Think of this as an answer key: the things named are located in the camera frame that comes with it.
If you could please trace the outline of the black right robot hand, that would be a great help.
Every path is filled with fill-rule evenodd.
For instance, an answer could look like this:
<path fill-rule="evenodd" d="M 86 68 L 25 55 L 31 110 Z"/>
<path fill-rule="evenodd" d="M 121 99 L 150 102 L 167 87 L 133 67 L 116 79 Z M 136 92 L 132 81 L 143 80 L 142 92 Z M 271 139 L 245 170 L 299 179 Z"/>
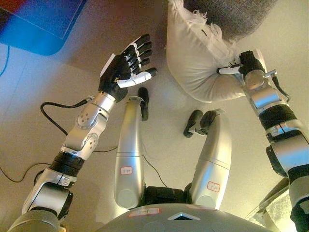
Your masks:
<path fill-rule="evenodd" d="M 267 72 L 263 54 L 258 48 L 242 52 L 239 55 L 239 63 L 224 68 L 218 68 L 217 73 L 242 74 L 245 76 L 246 74 L 254 70 L 260 70 L 263 72 L 263 74 Z"/>

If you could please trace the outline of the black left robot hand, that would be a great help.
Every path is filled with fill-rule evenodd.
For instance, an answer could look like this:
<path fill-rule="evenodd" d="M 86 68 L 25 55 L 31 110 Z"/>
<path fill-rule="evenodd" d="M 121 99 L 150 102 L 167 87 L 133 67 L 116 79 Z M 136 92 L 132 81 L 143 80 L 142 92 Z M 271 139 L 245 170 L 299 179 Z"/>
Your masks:
<path fill-rule="evenodd" d="M 142 70 L 150 63 L 152 42 L 144 34 L 131 42 L 119 55 L 112 54 L 100 74 L 98 90 L 120 102 L 128 93 L 128 87 L 143 83 L 155 75 L 156 68 Z"/>

